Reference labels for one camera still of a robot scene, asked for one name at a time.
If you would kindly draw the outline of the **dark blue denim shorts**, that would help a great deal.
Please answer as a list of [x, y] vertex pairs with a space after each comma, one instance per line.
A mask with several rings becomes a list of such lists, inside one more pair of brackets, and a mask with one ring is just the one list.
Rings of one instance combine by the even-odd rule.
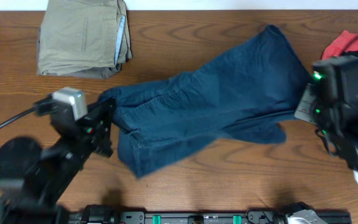
[[99, 98], [115, 100], [118, 156], [140, 178], [219, 138], [284, 142], [279, 122], [293, 119], [310, 82], [284, 34], [267, 26], [193, 72], [117, 86]]

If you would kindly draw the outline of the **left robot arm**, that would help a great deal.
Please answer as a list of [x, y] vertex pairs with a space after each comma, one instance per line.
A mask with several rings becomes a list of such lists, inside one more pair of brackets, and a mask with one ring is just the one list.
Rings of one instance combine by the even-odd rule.
[[21, 136], [0, 148], [0, 223], [85, 223], [80, 215], [57, 204], [90, 155], [111, 157], [113, 98], [86, 105], [74, 118], [73, 106], [51, 96], [34, 104], [39, 115], [50, 115], [60, 135], [48, 149]]

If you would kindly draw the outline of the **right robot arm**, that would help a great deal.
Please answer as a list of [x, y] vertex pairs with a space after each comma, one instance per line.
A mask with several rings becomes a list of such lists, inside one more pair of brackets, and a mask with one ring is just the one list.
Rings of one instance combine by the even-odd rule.
[[340, 56], [313, 63], [314, 83], [306, 86], [295, 118], [316, 125], [330, 156], [347, 162], [358, 184], [358, 57]]

